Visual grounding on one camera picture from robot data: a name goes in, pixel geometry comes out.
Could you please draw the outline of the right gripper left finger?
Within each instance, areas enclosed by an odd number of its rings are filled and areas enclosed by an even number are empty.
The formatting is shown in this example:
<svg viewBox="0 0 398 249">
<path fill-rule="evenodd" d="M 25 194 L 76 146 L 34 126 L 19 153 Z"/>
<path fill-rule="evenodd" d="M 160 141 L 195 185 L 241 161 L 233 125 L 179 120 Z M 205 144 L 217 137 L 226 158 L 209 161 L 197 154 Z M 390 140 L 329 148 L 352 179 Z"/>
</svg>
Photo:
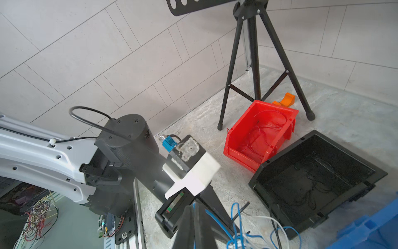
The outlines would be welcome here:
<svg viewBox="0 0 398 249">
<path fill-rule="evenodd" d="M 194 206 L 185 207 L 172 249 L 194 249 Z"/>
</svg>

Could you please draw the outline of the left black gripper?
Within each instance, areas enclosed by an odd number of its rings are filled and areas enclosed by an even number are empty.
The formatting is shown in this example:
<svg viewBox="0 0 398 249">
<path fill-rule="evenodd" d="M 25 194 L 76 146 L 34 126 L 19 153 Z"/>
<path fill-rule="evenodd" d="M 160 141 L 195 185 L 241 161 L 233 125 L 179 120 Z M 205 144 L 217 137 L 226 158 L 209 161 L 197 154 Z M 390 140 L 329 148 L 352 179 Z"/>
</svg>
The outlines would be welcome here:
<svg viewBox="0 0 398 249">
<path fill-rule="evenodd" d="M 227 243 L 239 233 L 210 185 L 196 197 L 185 188 L 180 190 L 166 200 L 155 219 L 175 243 Z"/>
</svg>

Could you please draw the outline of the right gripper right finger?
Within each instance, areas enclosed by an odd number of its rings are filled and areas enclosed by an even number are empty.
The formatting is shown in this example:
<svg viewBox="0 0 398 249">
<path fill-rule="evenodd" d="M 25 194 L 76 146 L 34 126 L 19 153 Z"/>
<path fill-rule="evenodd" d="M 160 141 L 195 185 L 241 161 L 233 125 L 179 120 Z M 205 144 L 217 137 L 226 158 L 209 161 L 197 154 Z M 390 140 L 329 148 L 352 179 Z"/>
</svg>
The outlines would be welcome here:
<svg viewBox="0 0 398 249">
<path fill-rule="evenodd" d="M 210 221 L 204 205 L 195 204 L 195 248 L 217 249 Z"/>
</svg>

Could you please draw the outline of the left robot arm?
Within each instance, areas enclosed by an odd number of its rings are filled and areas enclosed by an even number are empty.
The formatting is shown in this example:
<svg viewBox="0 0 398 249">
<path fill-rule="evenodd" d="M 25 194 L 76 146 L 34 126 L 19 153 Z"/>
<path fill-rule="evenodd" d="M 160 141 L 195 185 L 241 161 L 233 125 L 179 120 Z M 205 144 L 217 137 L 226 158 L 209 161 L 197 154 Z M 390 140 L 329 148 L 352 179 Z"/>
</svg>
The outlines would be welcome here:
<svg viewBox="0 0 398 249">
<path fill-rule="evenodd" d="M 161 140 L 162 156 L 141 115 L 109 118 L 98 137 L 74 138 L 1 115 L 1 176 L 57 192 L 98 215 L 120 218 L 121 236 L 140 234 L 136 183 L 162 206 L 155 220 L 177 249 L 210 249 L 233 239 L 235 217 L 216 195 L 211 180 L 220 164 L 192 136 Z"/>
</svg>

